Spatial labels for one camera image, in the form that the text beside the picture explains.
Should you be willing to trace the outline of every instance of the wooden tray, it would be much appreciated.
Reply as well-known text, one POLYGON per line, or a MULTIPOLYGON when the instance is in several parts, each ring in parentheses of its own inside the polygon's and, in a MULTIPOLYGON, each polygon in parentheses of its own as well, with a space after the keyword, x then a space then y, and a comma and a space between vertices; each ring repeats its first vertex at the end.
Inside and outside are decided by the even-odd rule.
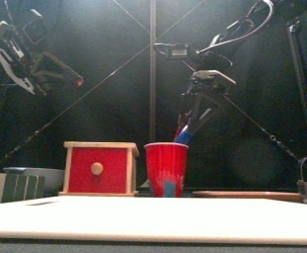
POLYGON ((295 193, 280 192, 219 192, 219 191, 196 191, 192 192, 195 198, 223 198, 223 199, 268 199, 277 201, 302 201, 302 195, 295 193))

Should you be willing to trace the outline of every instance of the cable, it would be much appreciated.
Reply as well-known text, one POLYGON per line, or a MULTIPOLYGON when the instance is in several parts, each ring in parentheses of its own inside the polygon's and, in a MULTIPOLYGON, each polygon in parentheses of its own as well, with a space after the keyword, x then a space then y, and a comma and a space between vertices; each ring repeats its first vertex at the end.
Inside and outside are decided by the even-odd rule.
POLYGON ((228 41, 225 41, 225 42, 219 42, 219 43, 216 43, 216 44, 209 45, 208 47, 205 47, 204 49, 201 49, 200 51, 197 51, 197 53, 207 52, 208 50, 211 50, 211 49, 215 48, 215 47, 221 46, 223 44, 240 41, 240 40, 243 40, 245 37, 253 35, 253 34, 260 30, 260 28, 267 24, 268 20, 271 19, 271 16, 272 16, 272 13, 273 13, 273 4, 272 4, 272 2, 271 2, 269 0, 261 0, 261 1, 265 3, 265 5, 267 5, 267 7, 268 7, 268 14, 267 14, 267 17, 265 17, 265 19, 263 20, 261 24, 257 26, 257 28, 255 28, 248 34, 240 36, 239 38, 235 38, 235 39, 228 40, 228 41))
POLYGON ((6 14, 10 20, 10 24, 13 25, 13 20, 12 20, 12 15, 10 15, 10 10, 9 10, 9 5, 8 5, 8 1, 4 0, 4 6, 5 6, 5 10, 6 10, 6 14))

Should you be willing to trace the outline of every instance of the yellow knob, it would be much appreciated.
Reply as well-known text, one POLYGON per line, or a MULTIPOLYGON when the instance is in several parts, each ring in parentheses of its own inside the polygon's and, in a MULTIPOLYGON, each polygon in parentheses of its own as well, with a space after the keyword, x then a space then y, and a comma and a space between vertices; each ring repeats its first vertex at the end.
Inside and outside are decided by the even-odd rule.
POLYGON ((92 166, 90 166, 90 172, 92 172, 92 174, 97 176, 97 175, 100 175, 102 173, 102 170, 104 170, 102 164, 98 163, 98 162, 94 162, 92 164, 92 166))

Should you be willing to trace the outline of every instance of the black backdrop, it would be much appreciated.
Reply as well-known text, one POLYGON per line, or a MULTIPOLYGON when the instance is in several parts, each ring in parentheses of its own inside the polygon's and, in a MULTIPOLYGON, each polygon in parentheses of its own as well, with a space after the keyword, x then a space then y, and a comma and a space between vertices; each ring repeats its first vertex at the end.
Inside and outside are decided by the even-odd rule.
MULTIPOLYGON (((253 2, 156 1, 159 41, 205 47, 253 2)), ((147 178, 144 145, 149 142, 151 1, 8 3, 14 22, 32 8, 42 14, 50 33, 40 47, 84 77, 84 85, 66 85, 44 98, 34 97, 9 85, 0 69, 0 160, 34 130, 56 119, 2 161, 0 170, 9 166, 62 169, 64 141, 124 141, 139 147, 140 185, 147 178), (78 103, 61 113, 81 96, 78 103)), ((279 12, 265 29, 241 44, 225 74, 237 82, 232 100, 302 157, 307 154, 307 131, 285 34, 285 23, 296 11, 300 10, 279 12)), ((2 1, 1 20, 8 21, 2 1)), ((172 141, 179 95, 185 91, 191 73, 183 62, 156 56, 155 141, 172 141)), ((292 190, 297 177, 295 161, 239 113, 217 116, 191 139, 187 187, 292 190)))

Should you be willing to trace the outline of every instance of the metal pole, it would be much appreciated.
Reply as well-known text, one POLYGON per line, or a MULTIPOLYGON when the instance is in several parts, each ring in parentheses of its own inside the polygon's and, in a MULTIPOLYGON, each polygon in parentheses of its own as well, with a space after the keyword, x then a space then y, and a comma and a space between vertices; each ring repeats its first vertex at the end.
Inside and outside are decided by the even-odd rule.
POLYGON ((149 142, 155 142, 155 14, 156 2, 151 0, 151 79, 149 79, 149 142))

